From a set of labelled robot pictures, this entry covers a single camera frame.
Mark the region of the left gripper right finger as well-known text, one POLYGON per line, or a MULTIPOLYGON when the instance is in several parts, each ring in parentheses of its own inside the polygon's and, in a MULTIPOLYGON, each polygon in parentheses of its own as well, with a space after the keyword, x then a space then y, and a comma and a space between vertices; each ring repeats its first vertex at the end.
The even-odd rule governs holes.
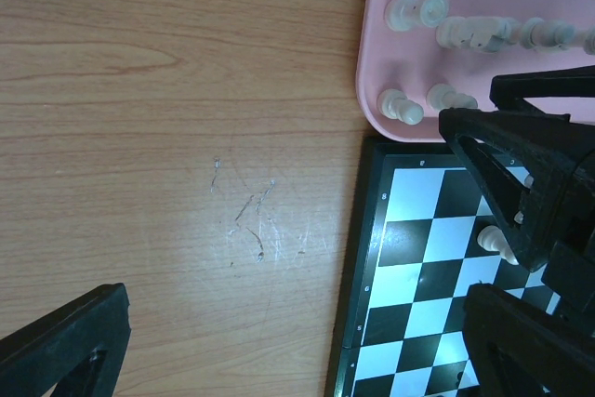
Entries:
POLYGON ((594 338, 490 284, 469 288, 463 338, 476 396, 592 396, 594 338))

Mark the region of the white pawn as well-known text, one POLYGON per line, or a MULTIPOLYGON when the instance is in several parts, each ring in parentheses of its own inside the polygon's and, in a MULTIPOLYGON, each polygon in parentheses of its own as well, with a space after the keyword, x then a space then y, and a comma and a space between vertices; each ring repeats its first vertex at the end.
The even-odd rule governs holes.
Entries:
POLYGON ((427 93, 427 104, 435 111, 445 109, 477 109, 477 100, 470 95, 457 92, 447 84, 436 84, 427 93))
POLYGON ((497 226, 490 225, 483 228, 477 236, 477 243, 487 252, 497 252, 509 264, 519 264, 504 233, 497 226))
POLYGON ((386 118, 409 126, 418 125, 424 117, 423 108, 399 89, 383 91, 377 98, 377 107, 386 118))

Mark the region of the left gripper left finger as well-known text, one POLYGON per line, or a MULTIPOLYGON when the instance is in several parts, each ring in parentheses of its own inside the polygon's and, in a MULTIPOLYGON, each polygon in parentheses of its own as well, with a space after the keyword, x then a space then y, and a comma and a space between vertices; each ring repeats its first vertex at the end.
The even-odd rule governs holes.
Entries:
POLYGON ((130 339, 122 283, 100 285, 1 339, 3 396, 112 396, 130 339))

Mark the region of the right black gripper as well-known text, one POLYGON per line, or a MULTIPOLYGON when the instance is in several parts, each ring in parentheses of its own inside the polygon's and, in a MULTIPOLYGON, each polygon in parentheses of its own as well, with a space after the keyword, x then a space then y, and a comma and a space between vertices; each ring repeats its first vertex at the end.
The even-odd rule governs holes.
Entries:
POLYGON ((439 131, 478 184, 519 264, 594 318, 594 128, 447 109, 439 131))

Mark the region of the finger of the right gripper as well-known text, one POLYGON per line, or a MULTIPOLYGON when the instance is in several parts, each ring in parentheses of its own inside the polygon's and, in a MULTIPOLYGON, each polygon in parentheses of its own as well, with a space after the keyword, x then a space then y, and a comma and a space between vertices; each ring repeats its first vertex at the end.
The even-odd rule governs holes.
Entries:
POLYGON ((503 122, 507 118, 521 120, 535 118, 569 123, 570 113, 546 113, 528 99, 594 98, 594 67, 498 75, 493 78, 489 98, 496 106, 489 120, 503 122))

